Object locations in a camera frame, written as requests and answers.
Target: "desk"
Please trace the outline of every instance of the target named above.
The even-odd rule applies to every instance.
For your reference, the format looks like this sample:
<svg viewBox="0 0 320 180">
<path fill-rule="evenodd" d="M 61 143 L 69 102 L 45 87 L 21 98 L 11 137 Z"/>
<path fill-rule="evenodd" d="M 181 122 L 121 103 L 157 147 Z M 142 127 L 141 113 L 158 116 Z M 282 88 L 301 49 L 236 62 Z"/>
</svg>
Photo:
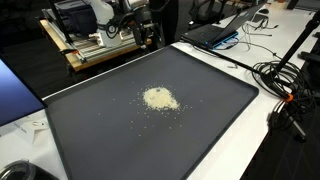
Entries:
<svg viewBox="0 0 320 180">
<path fill-rule="evenodd" d="M 45 31 L 45 33 L 48 34 L 48 36 L 52 39 L 52 41 L 56 44 L 59 51 L 70 49 L 65 43 L 61 37 L 58 35 L 58 33 L 54 30 L 54 28 L 50 25 L 48 20 L 40 20 L 40 25 L 42 29 Z M 148 39 L 147 44 L 151 44 L 151 39 Z M 80 70 L 84 70 L 86 68 L 89 68 L 91 66 L 94 66 L 96 64 L 102 63 L 104 61 L 110 60 L 112 58 L 115 58 L 117 56 L 126 54 L 128 52 L 134 51 L 140 49 L 140 46 L 138 45 L 131 45 L 126 48 L 122 48 L 119 50 L 114 50 L 111 53 L 107 53 L 104 55 L 101 55 L 100 57 L 96 58 L 95 60 L 88 61 L 88 62 L 81 62 L 81 60 L 74 54 L 69 53 L 65 55 L 65 59 L 67 60 L 67 64 L 70 65 L 73 71 L 78 72 Z"/>
<path fill-rule="evenodd" d="M 263 33 L 273 34 L 272 37 L 252 36 L 252 43 L 266 46 L 277 52 L 279 56 L 283 56 L 287 52 L 303 31 L 305 24 L 312 18 L 307 11 L 283 11 L 278 9 L 270 9 L 269 17 L 269 25 L 272 27 L 279 24 L 279 27 L 274 30 L 263 30 Z M 231 18 L 222 21 L 220 26 L 225 26 L 230 20 Z M 241 37 L 243 32 L 239 30 L 239 33 L 239 37 Z M 298 52 L 310 51 L 315 42 L 316 38 L 310 36 L 299 48 Z M 241 67 L 238 69 L 228 68 L 228 66 L 232 65 L 231 63 L 199 52 L 187 43 L 175 43 L 173 46 L 258 87 L 250 72 Z M 260 48 L 252 47 L 250 51 L 246 52 L 246 45 L 244 44 L 239 44 L 228 51 L 221 51 L 221 53 L 250 66 L 257 62 L 273 60 L 272 54 Z M 293 56 L 291 62 L 298 67 L 301 67 L 304 63 L 297 56 Z M 189 179 L 239 179 L 268 132 L 267 116 L 277 102 L 277 98 L 260 88 L 260 94 L 257 98 L 230 126 Z M 29 118 L 45 118 L 45 114 L 41 111 Z M 27 158 L 59 179 L 67 179 L 50 130 L 42 132 L 41 138 L 36 140 L 35 145 L 30 146 L 18 137 L 12 129 L 12 124 L 0 129 L 0 132 L 7 131 L 0 138 L 0 167 L 4 167 L 13 161 Z"/>
</svg>

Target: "black chair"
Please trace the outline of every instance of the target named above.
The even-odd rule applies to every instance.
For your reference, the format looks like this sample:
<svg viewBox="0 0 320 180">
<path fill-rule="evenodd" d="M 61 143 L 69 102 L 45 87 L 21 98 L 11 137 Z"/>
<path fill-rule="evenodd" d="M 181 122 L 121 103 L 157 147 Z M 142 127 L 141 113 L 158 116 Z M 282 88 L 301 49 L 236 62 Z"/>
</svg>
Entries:
<svg viewBox="0 0 320 180">
<path fill-rule="evenodd" d="M 189 23 L 189 30 L 193 24 L 213 24 L 220 23 L 220 20 L 224 18 L 223 9 L 228 0 L 219 0 L 221 7 L 219 12 L 213 11 L 215 0 L 193 0 L 189 14 L 191 16 L 191 22 Z"/>
</svg>

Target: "computer monitor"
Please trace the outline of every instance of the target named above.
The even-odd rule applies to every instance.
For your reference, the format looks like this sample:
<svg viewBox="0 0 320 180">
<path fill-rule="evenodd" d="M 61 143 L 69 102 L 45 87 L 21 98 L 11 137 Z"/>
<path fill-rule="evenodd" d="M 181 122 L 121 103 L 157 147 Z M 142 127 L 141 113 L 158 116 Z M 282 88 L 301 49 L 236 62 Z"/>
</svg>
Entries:
<svg viewBox="0 0 320 180">
<path fill-rule="evenodd" d="M 0 57 L 0 127 L 45 107 L 44 102 Z"/>
</svg>

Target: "gray tray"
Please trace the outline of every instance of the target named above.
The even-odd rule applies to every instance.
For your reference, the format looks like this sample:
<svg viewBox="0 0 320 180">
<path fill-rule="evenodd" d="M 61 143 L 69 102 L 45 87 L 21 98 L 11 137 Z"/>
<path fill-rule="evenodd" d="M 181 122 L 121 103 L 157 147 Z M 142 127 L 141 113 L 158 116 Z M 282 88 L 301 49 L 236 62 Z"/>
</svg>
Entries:
<svg viewBox="0 0 320 180">
<path fill-rule="evenodd" d="M 141 94 L 158 86 L 180 111 L 146 110 Z M 184 179 L 257 94 L 167 47 L 47 99 L 46 112 L 69 179 Z"/>
</svg>

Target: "black floor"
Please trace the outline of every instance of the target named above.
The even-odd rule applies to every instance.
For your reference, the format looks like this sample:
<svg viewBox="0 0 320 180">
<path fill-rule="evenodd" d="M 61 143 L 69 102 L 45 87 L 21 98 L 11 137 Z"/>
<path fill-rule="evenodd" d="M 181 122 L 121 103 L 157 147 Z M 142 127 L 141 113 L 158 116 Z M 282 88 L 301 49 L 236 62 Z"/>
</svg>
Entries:
<svg viewBox="0 0 320 180">
<path fill-rule="evenodd" d="M 192 0 L 180 0 L 177 40 L 182 33 L 187 32 L 191 3 Z M 227 7 L 226 17 L 231 14 L 231 8 Z M 24 35 L 7 36 L 5 40 L 10 39 L 10 43 L 6 44 L 10 46 L 3 48 L 3 55 L 35 92 L 40 97 L 45 97 L 75 84 L 75 81 L 68 75 L 64 60 L 55 46 L 41 38 L 36 31 L 38 30 L 32 30 L 31 34 L 23 32 Z M 120 58 L 113 64 L 124 63 L 122 59 L 130 57 Z M 112 67 L 114 65 L 101 65 L 103 70 Z M 316 115 L 309 115 L 301 122 L 308 135 L 307 142 L 303 144 L 293 139 L 295 133 L 290 129 L 269 133 L 242 179 L 320 179 L 319 120 L 318 107 Z"/>
</svg>

